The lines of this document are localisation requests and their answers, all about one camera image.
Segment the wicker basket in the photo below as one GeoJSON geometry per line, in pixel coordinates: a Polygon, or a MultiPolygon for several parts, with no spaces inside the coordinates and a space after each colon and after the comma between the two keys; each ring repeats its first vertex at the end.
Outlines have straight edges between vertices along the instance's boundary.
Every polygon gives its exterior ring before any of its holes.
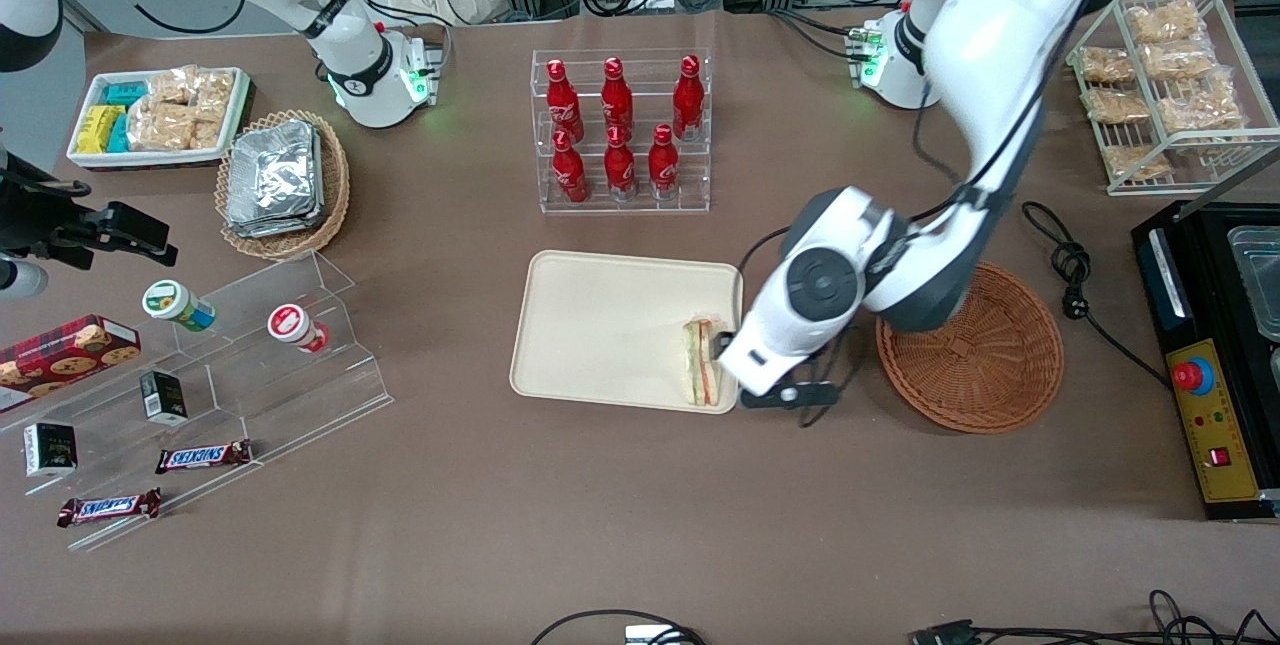
{"type": "MultiPolygon", "coordinates": [[[[342,221],[347,218],[347,206],[351,202],[351,174],[347,168],[347,152],[343,152],[342,143],[338,142],[338,134],[334,134],[333,127],[329,127],[324,118],[315,115],[315,113],[298,113],[293,109],[287,109],[283,113],[271,113],[271,115],[259,118],[259,120],[251,122],[244,131],[261,131],[266,127],[280,125],[284,120],[292,120],[292,118],[298,118],[298,120],[310,122],[311,125],[320,131],[320,165],[324,166],[324,202],[325,209],[329,214],[325,216],[324,224],[317,227],[315,230],[301,230],[301,232],[284,232],[279,235],[266,235],[266,238],[241,238],[241,235],[234,234],[229,227],[223,228],[223,239],[228,241],[233,248],[239,252],[246,253],[246,256],[255,256],[260,259],[291,259],[297,253],[303,252],[303,250],[320,250],[329,241],[333,241],[333,235],[338,234],[342,221]]],[[[214,191],[214,207],[218,209],[218,215],[227,220],[227,179],[230,168],[230,152],[223,154],[223,163],[218,166],[218,189],[214,191]]]]}
{"type": "Polygon", "coordinates": [[[938,425],[961,433],[1015,430],[1048,408],[1062,381],[1062,339],[1023,282],[980,264],[964,307],[933,331],[876,324],[895,389],[938,425]]]}

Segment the acrylic display rack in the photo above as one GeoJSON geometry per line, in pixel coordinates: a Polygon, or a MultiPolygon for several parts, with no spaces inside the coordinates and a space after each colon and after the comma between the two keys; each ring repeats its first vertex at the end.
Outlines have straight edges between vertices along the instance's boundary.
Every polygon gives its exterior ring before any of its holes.
{"type": "MultiPolygon", "coordinates": [[[[137,495],[160,488],[160,520],[338,427],[392,403],[374,354],[356,340],[338,297],[353,282],[320,253],[302,253],[212,291],[218,308],[206,331],[169,321],[143,322],[142,354],[79,384],[14,410],[0,425],[0,448],[22,450],[23,427],[76,427],[79,466],[63,477],[28,477],[28,504],[55,518],[69,498],[137,495]],[[308,354],[279,343],[266,317],[283,303],[306,308],[329,329],[329,344],[308,354]],[[182,381],[189,420],[178,427],[148,422],[138,379],[169,372],[182,381]],[[252,440],[252,462],[156,475],[160,449],[252,440]]],[[[209,511],[206,517],[223,517],[209,511]]],[[[152,522],[143,516],[56,531],[72,550],[92,550],[152,522]]]]}
{"type": "Polygon", "coordinates": [[[712,60],[709,49],[599,49],[599,51],[534,51],[530,74],[530,92],[534,116],[534,159],[538,166],[538,197],[543,212],[705,212],[712,207],[712,60]],[[653,129],[659,122],[669,124],[673,106],[672,93],[680,81],[680,61],[695,54],[701,61],[700,77],[707,95],[703,99],[703,131],[695,142],[677,142],[680,166],[677,168],[678,193],[672,200],[653,197],[649,186],[649,145],[653,129]],[[635,101],[635,136],[631,152],[635,154],[636,195],[628,202],[616,202],[609,197],[604,177],[604,113],[600,107],[600,90],[604,86],[604,60],[620,58],[623,76],[631,86],[635,101]],[[575,148],[582,156],[591,197],[584,203],[572,203],[556,183],[552,168],[552,116],[547,107],[547,63],[562,60],[573,90],[577,90],[586,134],[575,148]]]}

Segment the white tray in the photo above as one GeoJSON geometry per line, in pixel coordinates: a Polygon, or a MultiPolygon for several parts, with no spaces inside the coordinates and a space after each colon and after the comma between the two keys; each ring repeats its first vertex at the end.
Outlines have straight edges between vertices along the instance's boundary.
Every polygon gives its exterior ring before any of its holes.
{"type": "Polygon", "coordinates": [[[132,168],[160,168],[160,166],[187,166],[189,163],[206,163],[218,165],[225,148],[232,147],[232,139],[239,129],[241,113],[244,110],[244,99],[248,97],[248,76],[238,67],[207,67],[205,70],[230,72],[236,76],[232,86],[232,99],[227,104],[227,115],[223,116],[223,131],[218,134],[218,145],[211,148],[174,150],[174,152],[128,152],[128,154],[78,154],[76,151],[76,137],[84,124],[88,107],[102,101],[102,90],[109,84],[140,83],[151,76],[165,70],[137,70],[137,72],[104,72],[93,76],[88,84],[88,93],[81,104],[81,113],[76,118],[76,127],[72,131],[72,139],[67,143],[67,159],[82,166],[84,170],[132,170],[132,168]]]}
{"type": "Polygon", "coordinates": [[[543,250],[529,264],[511,385],[530,398],[723,413],[737,381],[721,370],[719,399],[685,399],[684,325],[716,317],[736,329],[733,266],[543,250]]]}

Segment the brown tablecloth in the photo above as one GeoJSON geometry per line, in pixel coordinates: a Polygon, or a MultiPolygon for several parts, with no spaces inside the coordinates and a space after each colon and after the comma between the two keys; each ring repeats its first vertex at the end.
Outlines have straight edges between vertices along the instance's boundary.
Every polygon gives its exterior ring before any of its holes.
{"type": "MultiPolygon", "coordinates": [[[[833,20],[855,22],[841,15],[833,20]]],[[[357,335],[397,402],[101,550],[0,468],[0,641],[526,642],[588,608],[649,609],[714,641],[899,642],[928,625],[1147,625],[1152,587],[1219,622],[1280,600],[1277,531],[1201,521],[1172,401],[1061,319],[1062,389],[1036,424],[957,436],[908,408],[874,357],[810,430],[520,398],[507,383],[529,260],[547,248],[736,262],[810,195],[856,184],[914,212],[946,193],[910,148],[914,113],[856,92],[836,58],[767,17],[644,17],[461,29],[440,104],[389,131],[344,116],[298,36],[91,36],[88,70],[243,67],[255,116],[320,113],[352,166],[325,255],[356,282],[357,335]],[[544,218],[530,148],[532,49],[714,49],[713,207],[701,216],[544,218]]],[[[1055,81],[1019,198],[1051,203],[1093,256],[1098,320],[1151,362],[1128,232],[1164,198],[1108,198],[1079,102],[1055,81]]],[[[965,168],[934,107],[923,139],[965,168]]],[[[173,225],[172,271],[102,253],[5,305],[0,340],[78,314],[137,321],[173,275],[211,291],[265,265],[219,238],[214,171],[61,177],[173,225]]],[[[1050,244],[1005,218],[986,257],[1057,311],[1050,244]]],[[[776,250],[749,270],[749,297],[776,250]]],[[[598,622],[554,642],[620,642],[598,622]]]]}

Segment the red bottle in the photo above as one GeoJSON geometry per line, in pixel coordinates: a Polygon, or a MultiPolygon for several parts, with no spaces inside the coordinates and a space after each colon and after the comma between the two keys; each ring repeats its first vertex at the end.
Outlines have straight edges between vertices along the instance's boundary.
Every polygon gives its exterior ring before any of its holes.
{"type": "Polygon", "coordinates": [[[556,129],[566,131],[575,143],[582,142],[582,109],[577,104],[577,92],[564,76],[564,63],[552,60],[547,63],[547,74],[550,83],[547,86],[547,109],[552,111],[552,122],[556,129]]]}
{"type": "Polygon", "coordinates": [[[698,56],[686,54],[685,60],[680,61],[680,83],[676,83],[676,95],[672,97],[676,106],[672,131],[685,143],[703,136],[703,99],[707,92],[698,72],[698,56]]]}
{"type": "Polygon", "coordinates": [[[671,143],[671,125],[662,124],[653,129],[653,147],[649,148],[649,183],[653,184],[653,197],[658,200],[675,198],[680,191],[676,180],[676,166],[680,154],[671,143]]]}
{"type": "Polygon", "coordinates": [[[625,203],[636,195],[636,157],[631,155],[621,127],[605,131],[609,148],[604,150],[604,174],[609,179],[609,197],[625,203]]]}
{"type": "Polygon", "coordinates": [[[556,145],[556,154],[552,157],[556,183],[561,186],[568,202],[586,202],[586,198],[591,197],[591,187],[586,183],[586,171],[582,170],[582,156],[573,148],[566,131],[557,131],[552,136],[552,143],[556,145]]]}
{"type": "Polygon", "coordinates": [[[604,61],[604,88],[600,90],[600,101],[604,104],[604,127],[620,127],[623,142],[630,143],[635,127],[635,107],[631,104],[631,86],[622,79],[622,61],[618,58],[604,61]]]}

